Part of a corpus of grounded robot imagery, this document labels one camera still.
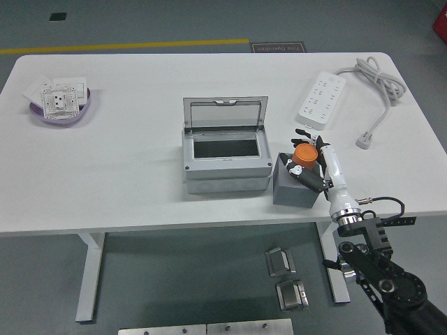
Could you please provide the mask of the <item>robot right hand white black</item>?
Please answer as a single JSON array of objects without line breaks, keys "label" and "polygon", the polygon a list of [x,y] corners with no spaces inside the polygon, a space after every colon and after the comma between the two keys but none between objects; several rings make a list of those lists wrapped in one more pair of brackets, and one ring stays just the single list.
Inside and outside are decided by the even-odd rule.
[{"label": "robot right hand white black", "polygon": [[349,195],[346,180],[333,147],[324,142],[319,135],[311,135],[299,128],[295,132],[306,138],[292,139],[293,146],[297,148],[301,144],[309,144],[315,148],[316,155],[313,162],[321,166],[321,171],[314,172],[311,168],[305,167],[303,162],[298,163],[292,159],[292,156],[280,153],[279,158],[287,172],[312,191],[325,193],[330,203],[329,213],[333,222],[343,226],[361,221],[361,210],[358,203]]}]

